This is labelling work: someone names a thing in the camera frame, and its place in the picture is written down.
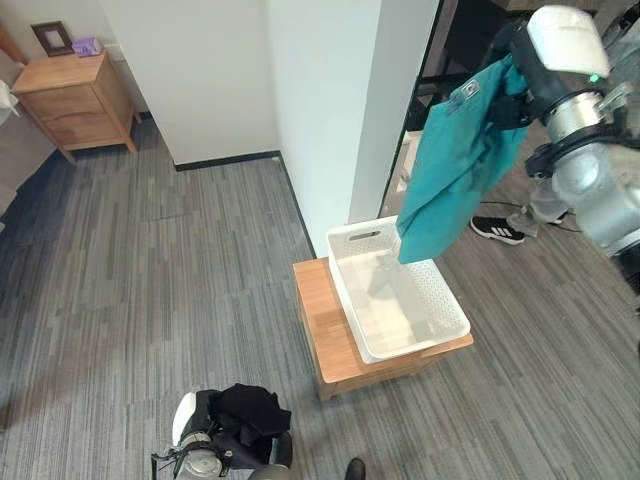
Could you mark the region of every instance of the teal cloth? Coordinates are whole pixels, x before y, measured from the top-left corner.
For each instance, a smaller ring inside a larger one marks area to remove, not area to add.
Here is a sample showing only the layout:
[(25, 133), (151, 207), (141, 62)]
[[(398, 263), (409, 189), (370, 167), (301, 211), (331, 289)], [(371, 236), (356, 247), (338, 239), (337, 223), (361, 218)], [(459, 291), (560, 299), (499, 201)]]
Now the teal cloth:
[[(479, 89), (469, 95), (474, 80)], [(402, 238), (400, 263), (443, 253), (485, 193), (511, 168), (527, 129), (498, 130), (486, 120), (487, 111), (499, 93), (526, 88), (509, 55), (431, 109), (396, 223)]]

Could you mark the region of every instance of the wooden stool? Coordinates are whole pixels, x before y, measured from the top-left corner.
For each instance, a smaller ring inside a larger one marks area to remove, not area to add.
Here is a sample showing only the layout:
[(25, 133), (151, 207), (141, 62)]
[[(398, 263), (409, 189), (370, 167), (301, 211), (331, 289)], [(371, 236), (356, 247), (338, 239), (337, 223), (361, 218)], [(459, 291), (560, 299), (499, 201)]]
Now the wooden stool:
[(384, 380), (414, 375), (447, 352), (473, 343), (469, 333), (409, 355), (364, 363), (335, 291), (327, 259), (297, 263), (293, 271), (300, 319), (313, 357), (320, 400)]

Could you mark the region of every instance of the white plastic basket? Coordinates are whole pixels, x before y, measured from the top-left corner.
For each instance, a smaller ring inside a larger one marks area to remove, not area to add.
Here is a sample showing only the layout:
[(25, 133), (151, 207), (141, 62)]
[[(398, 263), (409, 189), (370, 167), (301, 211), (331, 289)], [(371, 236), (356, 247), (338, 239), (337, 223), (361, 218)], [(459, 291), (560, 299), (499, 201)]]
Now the white plastic basket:
[(366, 363), (448, 342), (469, 320), (432, 260), (398, 262), (396, 218), (334, 228), (329, 267)]

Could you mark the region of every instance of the person's leg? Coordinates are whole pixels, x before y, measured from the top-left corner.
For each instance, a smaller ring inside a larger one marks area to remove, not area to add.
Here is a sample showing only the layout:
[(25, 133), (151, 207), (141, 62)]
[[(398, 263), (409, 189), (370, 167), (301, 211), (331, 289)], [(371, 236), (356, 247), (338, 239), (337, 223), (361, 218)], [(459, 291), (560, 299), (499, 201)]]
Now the person's leg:
[(536, 237), (541, 223), (555, 222), (568, 208), (553, 190), (550, 178), (537, 178), (528, 205), (507, 217), (507, 223), (518, 232)]
[(553, 191), (551, 179), (540, 178), (529, 194), (529, 202), (507, 218), (473, 217), (471, 228), (484, 238), (500, 240), (509, 245), (524, 242), (525, 236), (535, 237), (541, 223), (555, 223), (567, 211)]

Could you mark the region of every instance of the white wall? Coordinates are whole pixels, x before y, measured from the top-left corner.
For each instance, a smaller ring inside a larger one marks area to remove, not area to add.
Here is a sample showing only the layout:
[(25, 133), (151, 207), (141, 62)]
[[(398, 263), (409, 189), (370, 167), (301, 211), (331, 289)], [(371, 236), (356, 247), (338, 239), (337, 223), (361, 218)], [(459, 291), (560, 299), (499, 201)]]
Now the white wall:
[(281, 150), (318, 256), (376, 218), (437, 0), (270, 0)]
[(349, 214), (380, 3), (267, 3), (281, 150), (318, 256)]
[(277, 150), (261, 0), (102, 0), (176, 164)]
[(126, 86), (136, 110), (147, 107), (138, 86), (124, 61), (117, 39), (102, 10), (100, 0), (0, 0), (0, 21), (27, 60), (44, 57), (40, 42), (31, 30), (35, 23), (62, 20), (71, 39), (98, 37), (102, 45), (111, 45), (109, 53)]
[(376, 218), (438, 0), (383, 0), (349, 223)]

